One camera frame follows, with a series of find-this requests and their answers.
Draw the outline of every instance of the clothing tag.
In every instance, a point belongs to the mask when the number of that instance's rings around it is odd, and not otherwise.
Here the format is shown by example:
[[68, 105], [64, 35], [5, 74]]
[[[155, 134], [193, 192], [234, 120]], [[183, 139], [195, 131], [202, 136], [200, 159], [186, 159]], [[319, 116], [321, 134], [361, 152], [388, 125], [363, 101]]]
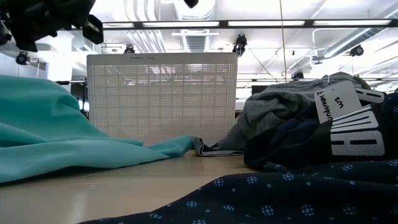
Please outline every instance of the clothing tag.
[[350, 81], [317, 91], [314, 97], [321, 124], [361, 107], [354, 85]]
[[376, 90], [364, 90], [355, 88], [356, 94], [360, 100], [371, 103], [382, 103], [384, 101], [384, 93]]

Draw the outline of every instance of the price tag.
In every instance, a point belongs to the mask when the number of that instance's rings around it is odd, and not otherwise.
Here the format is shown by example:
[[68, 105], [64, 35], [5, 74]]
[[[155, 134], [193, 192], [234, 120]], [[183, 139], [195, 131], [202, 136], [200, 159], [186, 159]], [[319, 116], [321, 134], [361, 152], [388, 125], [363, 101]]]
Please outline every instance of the price tag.
[[355, 87], [350, 81], [337, 83], [317, 91], [314, 97], [319, 122], [321, 123], [362, 107], [355, 92]]

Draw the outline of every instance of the cable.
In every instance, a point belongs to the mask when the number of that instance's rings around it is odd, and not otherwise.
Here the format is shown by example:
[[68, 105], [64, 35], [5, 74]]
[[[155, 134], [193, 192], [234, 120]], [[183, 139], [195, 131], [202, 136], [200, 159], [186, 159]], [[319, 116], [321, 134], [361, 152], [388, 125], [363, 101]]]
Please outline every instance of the cable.
[[256, 54], [251, 50], [251, 48], [250, 48], [248, 45], [246, 45], [246, 46], [249, 48], [249, 50], [251, 51], [251, 53], [253, 54], [253, 56], [257, 59], [257, 61], [260, 63], [260, 65], [263, 67], [263, 69], [268, 73], [268, 75], [270, 75], [272, 78], [274, 78], [274, 79], [276, 80], [277, 83], [280, 83], [280, 82], [278, 81], [278, 79], [276, 79], [270, 72], [268, 72], [268, 70], [266, 69], [266, 67], [260, 62], [260, 60], [257, 58]]
[[282, 13], [282, 0], [279, 0], [280, 5], [280, 19], [282, 21], [282, 46], [284, 48], [284, 63], [285, 63], [285, 82], [287, 83], [287, 66], [286, 66], [286, 54], [285, 54], [285, 30], [284, 30], [284, 16]]

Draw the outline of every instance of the navy patterned fabric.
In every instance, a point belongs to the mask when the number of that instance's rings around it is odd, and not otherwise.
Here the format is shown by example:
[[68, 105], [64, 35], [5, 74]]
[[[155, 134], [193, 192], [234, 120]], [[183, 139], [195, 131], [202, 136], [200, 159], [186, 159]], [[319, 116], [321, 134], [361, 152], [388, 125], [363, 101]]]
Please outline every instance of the navy patterned fabric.
[[398, 160], [274, 171], [227, 175], [153, 212], [86, 223], [398, 223]]

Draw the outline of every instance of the ceiling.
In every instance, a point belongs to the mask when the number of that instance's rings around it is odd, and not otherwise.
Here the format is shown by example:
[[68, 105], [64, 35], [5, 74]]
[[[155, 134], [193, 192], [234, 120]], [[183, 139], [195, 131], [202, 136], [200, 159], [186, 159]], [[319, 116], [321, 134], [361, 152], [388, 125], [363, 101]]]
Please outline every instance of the ceiling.
[[[174, 2], [182, 0], [127, 1], [136, 8], [136, 11], [130, 12], [130, 15], [137, 20], [156, 19], [171, 21], [175, 18]], [[139, 15], [141, 11], [137, 9], [138, 4], [145, 5], [144, 8], [147, 9], [148, 2], [153, 1], [153, 15], [155, 18], [150, 18], [150, 15], [144, 12]], [[205, 2], [204, 4], [212, 1], [215, 1], [213, 18], [217, 20], [281, 19], [279, 0], [200, 0], [200, 2]], [[380, 0], [282, 0], [283, 19], [383, 18], [392, 9], [398, 9], [397, 0], [383, 0], [382, 4]], [[91, 13], [103, 22], [129, 20], [125, 12], [125, 0], [96, 0]], [[172, 33], [178, 33], [180, 32], [179, 30], [162, 30], [160, 32], [166, 52], [184, 52], [182, 38], [172, 36]], [[246, 35], [248, 47], [246, 47], [246, 52], [242, 57], [239, 58], [238, 79], [285, 78], [284, 72], [287, 68], [291, 68], [287, 71], [289, 78], [295, 69], [303, 70], [305, 78], [320, 78], [337, 71], [361, 74], [361, 77], [364, 78], [385, 77], [388, 75], [390, 75], [390, 78], [398, 78], [398, 75], [394, 75], [395, 72], [398, 72], [398, 63], [395, 63], [394, 59], [396, 52], [398, 52], [398, 44], [396, 44], [398, 29], [386, 29], [361, 43], [365, 53], [360, 57], [340, 55], [323, 61], [321, 65], [315, 65], [310, 60], [310, 57], [313, 56], [313, 49], [325, 50], [351, 33], [356, 32], [355, 29], [318, 30], [314, 36], [315, 44], [313, 42], [312, 29], [284, 29], [283, 35], [281, 29], [220, 29], [210, 30], [210, 32], [216, 35], [209, 37], [210, 48], [208, 52], [231, 52], [237, 35], [240, 33]], [[59, 46], [65, 48], [65, 42], [72, 40], [72, 47], [67, 50], [61, 50], [61, 52], [64, 55], [69, 55], [71, 60], [78, 61], [77, 69], [74, 69], [74, 75], [85, 75], [85, 55], [93, 53], [90, 50], [94, 50], [94, 47], [89, 46], [89, 51], [78, 52], [76, 48], [81, 49], [83, 45], [87, 46], [81, 34], [75, 32], [73, 34], [62, 34], [61, 36], [63, 35], [65, 37], [56, 39], [47, 37], [41, 40], [40, 43], [49, 44], [52, 49], [47, 52], [39, 52], [35, 57], [54, 58], [56, 57], [54, 52], [60, 51]], [[122, 53], [126, 44], [132, 44], [131, 38], [124, 31], [106, 30], [104, 39], [102, 54]], [[267, 68], [267, 71], [272, 76], [263, 69], [263, 66]], [[275, 83], [269, 80], [266, 80], [266, 82], [267, 84]], [[251, 85], [257, 85], [257, 83], [238, 82], [237, 97], [249, 97], [251, 89], [248, 87]], [[386, 91], [389, 88], [393, 88], [395, 83], [371, 82], [371, 85], [380, 86], [381, 90]]]

